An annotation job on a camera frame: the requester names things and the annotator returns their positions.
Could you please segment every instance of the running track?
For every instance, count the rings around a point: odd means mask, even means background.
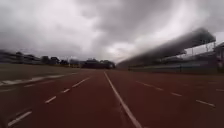
[[[223,128],[224,77],[85,70],[0,88],[13,128]]]

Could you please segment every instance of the tree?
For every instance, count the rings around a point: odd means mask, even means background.
[[[44,64],[50,64],[50,59],[49,59],[48,56],[42,56],[42,57],[41,57],[41,61],[42,61],[42,63],[44,63]]]
[[[60,60],[57,57],[51,57],[50,64],[56,65],[59,64]]]
[[[16,52],[16,59],[18,60],[18,63],[23,63],[23,53],[22,52]]]
[[[62,66],[68,66],[68,61],[67,60],[61,60],[60,61],[60,65],[62,65]]]

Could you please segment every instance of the grass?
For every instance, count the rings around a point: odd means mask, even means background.
[[[0,81],[29,79],[46,75],[60,75],[79,71],[77,68],[45,65],[25,65],[0,63]]]

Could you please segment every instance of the track lane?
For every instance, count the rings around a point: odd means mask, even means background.
[[[140,78],[138,73],[112,71],[108,75],[133,114],[144,126],[212,128],[217,125],[217,109],[197,103],[194,95],[180,96],[178,92],[170,92],[167,89],[168,84],[164,85],[166,88],[161,91],[155,87],[133,83],[136,78]],[[157,81],[149,77],[145,79],[147,82],[150,80]]]
[[[7,122],[17,115],[41,105],[47,98],[59,93],[60,90],[72,86],[91,73],[82,73],[55,79],[51,83],[37,83],[32,87],[20,87],[14,91],[0,93],[0,114]]]
[[[42,106],[16,128],[134,128],[103,72]]]

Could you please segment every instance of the white lane line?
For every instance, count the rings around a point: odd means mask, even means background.
[[[85,81],[87,81],[88,79],[90,79],[91,77],[88,77],[88,78],[86,78],[86,79],[84,79],[84,80],[82,80],[82,81],[80,81],[79,83],[77,83],[77,84],[74,84],[72,87],[74,88],[74,87],[77,87],[78,85],[80,85],[81,83],[83,83],[83,82],[85,82]]]
[[[196,100],[197,102],[201,103],[201,104],[205,104],[205,105],[209,105],[211,107],[215,107],[214,104],[211,104],[211,103],[208,103],[208,102],[205,102],[205,101],[201,101],[201,100]]]
[[[32,87],[32,86],[35,86],[35,84],[28,84],[28,85],[25,85],[24,87],[28,88],[28,87]]]
[[[217,92],[224,92],[224,89],[216,89]]]
[[[25,117],[29,116],[31,113],[32,113],[31,111],[26,112],[26,113],[24,113],[23,115],[17,117],[16,119],[10,121],[10,122],[8,123],[8,127],[10,127],[10,126],[12,126],[12,125],[18,123],[19,121],[21,121],[21,120],[24,119]]]
[[[4,89],[4,90],[0,90],[0,92],[10,92],[10,91],[13,91],[15,89]]]
[[[50,102],[53,101],[54,99],[56,99],[56,96],[53,96],[52,98],[46,100],[45,103],[46,103],[46,104],[47,104],[47,103],[50,103]]]
[[[139,84],[142,84],[142,85],[145,85],[145,86],[149,86],[149,87],[154,87],[154,88],[156,88],[155,86],[150,85],[150,84],[145,84],[145,83],[142,83],[142,82],[139,82],[139,81],[135,81],[135,82],[137,82],[137,83],[139,83]]]
[[[62,91],[61,93],[66,93],[68,92],[70,89],[65,89],[64,91]]]
[[[174,95],[174,96],[182,96],[180,94],[177,94],[177,93],[174,93],[174,92],[171,92],[170,94]]]
[[[128,117],[131,119],[132,123],[135,125],[136,128],[143,128],[141,126],[141,124],[138,122],[138,120],[135,118],[135,116],[132,114],[132,112],[130,111],[130,109],[128,108],[128,106],[124,103],[123,99],[121,98],[121,96],[119,95],[119,93],[117,92],[117,90],[115,89],[113,83],[111,82],[111,80],[109,79],[109,77],[107,76],[107,73],[104,72],[111,88],[113,89],[117,99],[119,100],[119,102],[121,103],[122,107],[124,108],[125,112],[127,113]]]
[[[155,88],[156,90],[158,90],[158,91],[163,91],[163,89],[162,88]]]

